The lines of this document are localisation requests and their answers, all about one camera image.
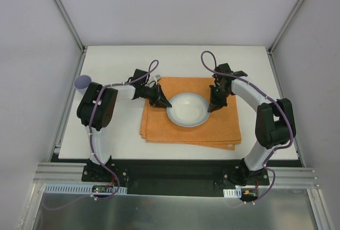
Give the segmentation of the lilac plastic cup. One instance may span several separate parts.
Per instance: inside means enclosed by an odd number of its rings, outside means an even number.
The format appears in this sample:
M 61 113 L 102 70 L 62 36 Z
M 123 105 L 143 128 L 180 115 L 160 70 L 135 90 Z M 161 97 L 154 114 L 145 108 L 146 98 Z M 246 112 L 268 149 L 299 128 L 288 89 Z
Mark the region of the lilac plastic cup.
M 74 80 L 73 86 L 77 92 L 79 92 L 81 95 L 84 95 L 91 82 L 92 82 L 92 79 L 90 76 L 80 75 Z

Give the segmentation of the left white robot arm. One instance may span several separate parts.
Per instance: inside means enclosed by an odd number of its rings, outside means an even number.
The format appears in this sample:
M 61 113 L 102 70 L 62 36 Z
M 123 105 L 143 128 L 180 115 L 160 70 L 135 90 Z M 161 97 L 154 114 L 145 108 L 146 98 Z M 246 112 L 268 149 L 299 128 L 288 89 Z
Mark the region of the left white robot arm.
M 149 72 L 136 69 L 125 84 L 103 86 L 91 82 L 76 111 L 85 127 L 90 143 L 89 160 L 97 164 L 94 176 L 102 182 L 112 177 L 112 168 L 106 163 L 111 158 L 111 143 L 103 140 L 104 130 L 113 117 L 116 102 L 144 98 L 152 107 L 171 108 L 157 80 L 148 84 Z

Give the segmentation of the white blue-rimmed plate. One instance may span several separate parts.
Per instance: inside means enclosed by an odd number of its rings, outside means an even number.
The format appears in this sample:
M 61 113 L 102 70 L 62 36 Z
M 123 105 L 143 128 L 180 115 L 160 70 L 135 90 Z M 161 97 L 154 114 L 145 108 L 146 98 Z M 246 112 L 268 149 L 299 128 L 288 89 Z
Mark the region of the white blue-rimmed plate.
M 206 122 L 210 116 L 208 102 L 196 93 L 185 92 L 175 95 L 167 108 L 168 118 L 181 127 L 196 127 Z

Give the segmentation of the orange cloth napkin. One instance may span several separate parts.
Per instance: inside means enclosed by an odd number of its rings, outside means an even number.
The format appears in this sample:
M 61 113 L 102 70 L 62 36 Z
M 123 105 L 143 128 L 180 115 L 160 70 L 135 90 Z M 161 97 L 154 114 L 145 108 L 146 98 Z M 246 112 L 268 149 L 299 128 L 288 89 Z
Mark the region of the orange cloth napkin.
M 183 92 L 192 92 L 209 100 L 209 86 L 213 81 L 213 78 L 163 77 L 159 83 L 168 99 Z M 226 107 L 212 112 L 207 121 L 196 127 L 174 124 L 166 109 L 151 107 L 146 100 L 140 134 L 148 142 L 186 143 L 234 150 L 242 141 L 236 97 L 228 96 Z

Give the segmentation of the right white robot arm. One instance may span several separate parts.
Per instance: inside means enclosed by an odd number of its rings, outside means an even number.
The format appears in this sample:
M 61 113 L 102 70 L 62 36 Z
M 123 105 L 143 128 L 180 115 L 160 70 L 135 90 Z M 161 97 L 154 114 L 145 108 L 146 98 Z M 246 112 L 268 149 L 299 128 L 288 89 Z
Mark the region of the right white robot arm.
M 239 171 L 239 180 L 250 185 L 275 151 L 292 145 L 296 135 L 292 103 L 287 98 L 272 99 L 253 84 L 246 73 L 233 72 L 227 63 L 216 66 L 212 72 L 214 84 L 210 86 L 209 113 L 226 107 L 230 95 L 239 96 L 256 112 L 256 143 L 242 159 Z

